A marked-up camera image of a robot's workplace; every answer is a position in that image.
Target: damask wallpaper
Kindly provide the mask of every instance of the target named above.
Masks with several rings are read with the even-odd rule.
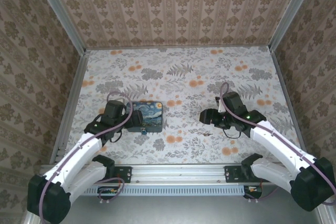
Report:
[[[245,135],[229,139],[220,129],[199,121],[203,110],[217,108],[215,97],[224,81],[240,94],[249,110],[260,111],[298,145],[266,46],[128,49],[89,53],[67,151],[80,139],[86,125],[103,113],[109,91],[117,89],[133,101],[161,101],[163,131],[141,135],[123,130],[121,140],[106,144],[100,151],[116,163],[231,163],[241,162],[254,152],[273,159]],[[238,137],[235,129],[227,134]]]
[[[290,0],[61,0],[87,48],[268,44]]]
[[[308,151],[336,167],[336,0],[304,0],[276,55]]]
[[[79,55],[47,0],[0,0],[0,223],[48,163]]]

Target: table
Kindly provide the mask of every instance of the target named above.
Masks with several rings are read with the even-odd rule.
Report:
[[[224,81],[239,93],[248,110],[256,109],[299,146],[285,97],[266,46],[93,50],[80,91],[67,144],[68,152],[86,125],[104,111],[112,89],[133,101],[161,101],[161,133],[129,133],[99,153],[117,164],[194,164],[240,162],[252,153],[273,161],[260,144],[242,135],[199,122],[199,113],[217,108]],[[235,129],[228,136],[237,137]]]

